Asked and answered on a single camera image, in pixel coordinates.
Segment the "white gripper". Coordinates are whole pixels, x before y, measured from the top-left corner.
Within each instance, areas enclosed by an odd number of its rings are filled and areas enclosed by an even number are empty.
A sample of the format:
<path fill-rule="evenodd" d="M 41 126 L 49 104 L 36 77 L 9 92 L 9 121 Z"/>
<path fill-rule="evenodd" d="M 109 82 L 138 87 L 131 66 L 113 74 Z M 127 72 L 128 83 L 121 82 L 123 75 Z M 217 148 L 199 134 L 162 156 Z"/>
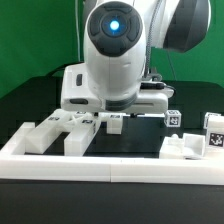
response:
<path fill-rule="evenodd" d="M 163 82 L 143 81 L 138 92 L 117 101 L 107 101 L 88 86 L 88 72 L 84 63 L 65 69 L 61 108 L 80 112 L 122 112 L 161 114 L 168 110 L 168 99 L 174 90 Z"/>

